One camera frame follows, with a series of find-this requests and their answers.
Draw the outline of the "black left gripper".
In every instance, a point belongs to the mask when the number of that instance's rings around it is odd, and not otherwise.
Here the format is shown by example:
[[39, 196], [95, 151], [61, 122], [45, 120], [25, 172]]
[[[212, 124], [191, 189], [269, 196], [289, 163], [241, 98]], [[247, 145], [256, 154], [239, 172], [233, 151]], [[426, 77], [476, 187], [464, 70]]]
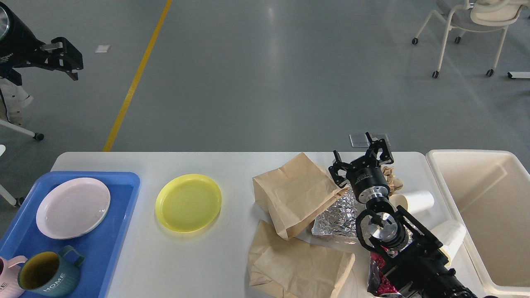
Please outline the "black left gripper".
[[78, 80], [78, 70], [83, 70], [82, 53], [65, 37], [59, 36], [49, 43], [36, 38], [19, 17], [0, 3], [0, 77], [16, 86], [22, 86], [22, 76], [13, 70], [24, 64], [37, 51], [37, 66], [45, 70], [59, 70], [73, 81]]

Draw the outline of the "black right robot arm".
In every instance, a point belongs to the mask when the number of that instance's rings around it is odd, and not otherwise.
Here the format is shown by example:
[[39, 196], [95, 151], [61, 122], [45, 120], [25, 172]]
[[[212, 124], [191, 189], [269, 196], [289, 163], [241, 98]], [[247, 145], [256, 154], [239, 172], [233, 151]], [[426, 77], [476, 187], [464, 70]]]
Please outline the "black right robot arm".
[[390, 186], [381, 166], [394, 162], [386, 140], [373, 139], [364, 155], [347, 163], [338, 151], [329, 172], [340, 188], [351, 185], [354, 196], [365, 206], [355, 220], [356, 237], [362, 247], [384, 261], [383, 275], [407, 298], [474, 298], [468, 287], [446, 265], [443, 244], [401, 205], [390, 202]]

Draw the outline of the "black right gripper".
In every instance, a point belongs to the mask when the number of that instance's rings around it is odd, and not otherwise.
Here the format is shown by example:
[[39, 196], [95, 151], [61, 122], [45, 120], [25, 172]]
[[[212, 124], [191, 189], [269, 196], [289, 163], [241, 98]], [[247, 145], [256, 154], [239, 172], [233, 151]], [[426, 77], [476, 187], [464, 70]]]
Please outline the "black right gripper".
[[333, 151], [334, 161], [329, 167], [329, 173], [339, 188], [352, 185], [356, 200], [364, 205], [384, 202], [389, 204], [390, 188], [379, 168], [381, 165], [394, 164], [394, 158], [384, 138], [375, 138], [365, 133], [369, 140], [369, 147], [365, 153], [365, 165], [373, 167], [353, 166], [342, 161], [338, 151]]

